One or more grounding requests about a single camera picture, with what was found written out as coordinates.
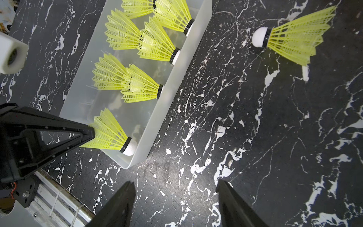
white foam block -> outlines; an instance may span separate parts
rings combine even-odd
[[[0,32],[0,73],[17,73],[23,68],[29,46]]]

yellow shuttlecock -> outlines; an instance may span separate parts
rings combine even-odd
[[[121,7],[125,15],[133,19],[152,13],[156,5],[155,0],[123,0]]]
[[[145,29],[141,30],[141,34],[137,48],[140,58],[169,61],[173,65],[176,63],[180,50],[175,48],[156,18],[149,17],[149,22],[145,22]]]
[[[112,54],[103,54],[99,62],[95,63],[96,69],[92,72],[98,90],[122,90],[124,88],[123,75],[127,74],[125,67]]]
[[[255,47],[269,47],[285,58],[306,66],[310,56],[316,54],[315,47],[323,42],[323,33],[334,16],[336,6],[317,11],[279,27],[259,28],[252,37]]]
[[[100,116],[94,117],[94,123],[89,126],[94,128],[95,138],[80,147],[119,150],[125,155],[134,154],[137,143],[125,134],[109,109],[101,111]]]
[[[151,99],[158,99],[163,90],[163,86],[156,83],[150,76],[144,73],[135,65],[126,68],[125,89],[121,91],[122,99],[126,103],[141,102]]]
[[[156,0],[155,5],[155,17],[164,27],[188,36],[194,19],[185,0]]]
[[[134,23],[120,10],[111,10],[111,15],[107,16],[105,23],[107,31],[107,42],[114,50],[136,49],[141,37],[140,30]]]

black marble surface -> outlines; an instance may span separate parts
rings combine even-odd
[[[104,3],[22,0],[10,35],[29,43],[28,59],[0,75],[0,102],[58,115]],[[337,4],[308,69],[251,45],[261,26]],[[95,213],[134,181],[131,226],[221,226],[221,178],[269,226],[362,226],[362,11],[362,1],[216,1],[144,162],[124,170],[77,149],[45,170]]]

screw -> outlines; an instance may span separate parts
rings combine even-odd
[[[29,191],[23,193],[23,198],[28,198],[30,195]]]

translucent plastic container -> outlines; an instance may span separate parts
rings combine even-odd
[[[115,8],[122,10],[122,1],[107,0],[99,21],[88,44],[85,55],[73,80],[70,91],[64,102],[60,117],[83,124],[93,122],[94,116],[99,116],[101,110],[108,108],[125,133],[138,142],[133,156],[126,156],[117,150],[102,150],[122,168],[129,168],[146,159],[168,113],[175,94],[183,80],[194,53],[212,17],[212,0],[186,0],[192,18],[195,19],[188,37],[183,32],[165,29],[171,41],[181,49],[176,64],[139,58],[138,50],[113,50],[106,42],[105,35],[108,22],[107,15]],[[141,30],[149,16],[132,19]],[[92,70],[103,53],[111,53],[125,66],[135,64],[164,89],[159,100],[137,103],[124,103],[120,91],[97,90],[93,85]]]

